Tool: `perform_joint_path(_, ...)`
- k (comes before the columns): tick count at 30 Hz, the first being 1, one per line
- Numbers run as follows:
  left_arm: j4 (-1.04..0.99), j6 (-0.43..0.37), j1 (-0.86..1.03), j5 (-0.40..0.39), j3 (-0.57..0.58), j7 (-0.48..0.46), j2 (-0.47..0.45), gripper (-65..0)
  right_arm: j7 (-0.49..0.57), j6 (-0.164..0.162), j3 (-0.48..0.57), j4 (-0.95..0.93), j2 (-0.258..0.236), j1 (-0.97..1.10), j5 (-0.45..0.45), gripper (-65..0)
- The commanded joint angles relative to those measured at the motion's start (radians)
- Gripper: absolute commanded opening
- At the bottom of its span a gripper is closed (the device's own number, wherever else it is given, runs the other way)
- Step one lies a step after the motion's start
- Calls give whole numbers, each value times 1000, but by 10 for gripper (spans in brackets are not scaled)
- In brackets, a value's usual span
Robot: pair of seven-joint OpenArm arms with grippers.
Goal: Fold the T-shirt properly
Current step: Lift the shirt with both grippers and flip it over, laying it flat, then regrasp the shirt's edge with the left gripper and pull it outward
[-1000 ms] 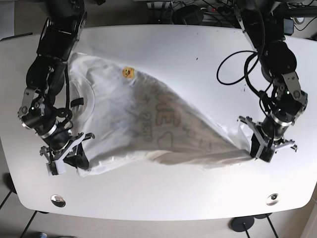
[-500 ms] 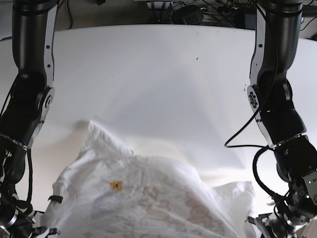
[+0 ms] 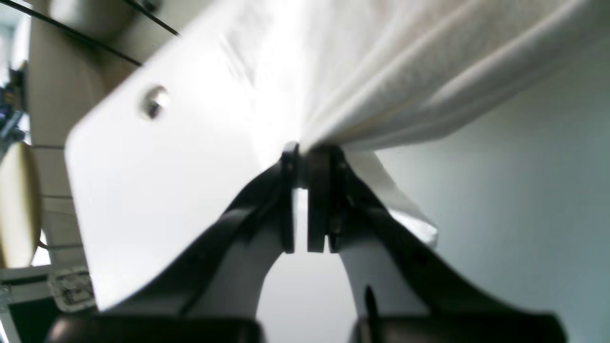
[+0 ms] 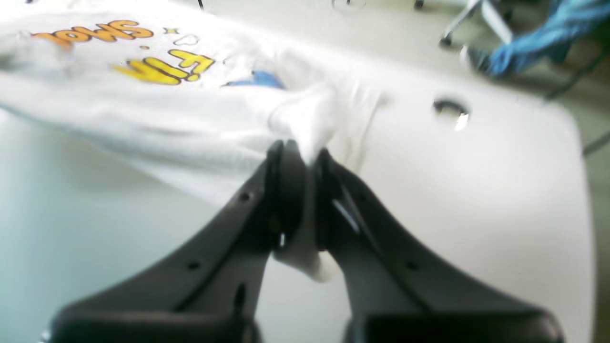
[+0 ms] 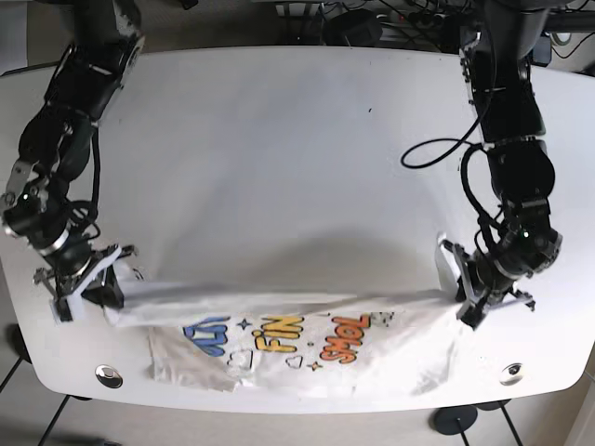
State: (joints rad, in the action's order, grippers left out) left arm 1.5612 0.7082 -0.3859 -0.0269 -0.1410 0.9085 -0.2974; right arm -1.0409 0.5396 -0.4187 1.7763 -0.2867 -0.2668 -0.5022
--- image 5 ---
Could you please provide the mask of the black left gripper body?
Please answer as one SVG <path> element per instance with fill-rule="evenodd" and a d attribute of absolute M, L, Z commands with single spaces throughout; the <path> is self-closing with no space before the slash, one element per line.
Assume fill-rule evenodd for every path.
<path fill-rule="evenodd" d="M 484 303 L 487 315 L 516 305 L 523 305 L 531 311 L 536 309 L 534 297 L 517 289 L 517 278 L 501 273 L 481 249 L 470 255 L 459 243 L 443 239 L 441 255 L 446 261 L 452 259 L 455 262 L 456 302 L 461 306 L 466 301 Z"/>

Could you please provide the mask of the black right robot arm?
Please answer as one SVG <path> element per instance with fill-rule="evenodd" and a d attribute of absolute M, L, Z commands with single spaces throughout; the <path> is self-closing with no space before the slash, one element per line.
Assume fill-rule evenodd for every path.
<path fill-rule="evenodd" d="M 72 42 L 52 74 L 41 110 L 25 126 L 1 196 L 5 232 L 23 238 L 47 266 L 33 275 L 51 293 L 59 321 L 84 301 L 121 308 L 115 263 L 133 245 L 97 250 L 99 122 L 144 46 L 133 1 L 58 1 Z"/>

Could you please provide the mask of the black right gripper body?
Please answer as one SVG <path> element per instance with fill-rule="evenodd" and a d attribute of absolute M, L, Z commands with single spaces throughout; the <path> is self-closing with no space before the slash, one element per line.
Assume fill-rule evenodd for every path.
<path fill-rule="evenodd" d="M 109 245 L 102 251 L 93 252 L 87 263 L 73 276 L 60 275 L 55 269 L 39 268 L 33 275 L 33 283 L 43 284 L 56 301 L 74 297 L 90 302 L 123 302 L 124 295 L 114 265 L 137 254 L 138 248 L 134 244 Z"/>

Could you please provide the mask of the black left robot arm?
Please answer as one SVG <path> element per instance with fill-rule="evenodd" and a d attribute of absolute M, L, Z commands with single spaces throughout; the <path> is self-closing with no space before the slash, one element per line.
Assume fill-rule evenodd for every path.
<path fill-rule="evenodd" d="M 531 52 L 560 1 L 470 1 L 448 13 L 440 48 L 458 53 L 469 103 L 477 118 L 460 162 L 463 191 L 478 217 L 483 242 L 468 254 L 458 243 L 441 247 L 458 267 L 458 319 L 476 329 L 506 296 L 528 308 L 534 298 L 517 283 L 557 259 L 562 236 L 550 224 L 555 170 L 543 140 L 546 128 L 531 78 Z"/>

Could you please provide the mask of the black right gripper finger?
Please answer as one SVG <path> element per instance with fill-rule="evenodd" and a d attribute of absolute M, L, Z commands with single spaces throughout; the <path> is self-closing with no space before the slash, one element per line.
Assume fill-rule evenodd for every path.
<path fill-rule="evenodd" d="M 86 288 L 86 300 L 102 308 L 120 309 L 124 295 L 114 269 L 103 270 Z"/>

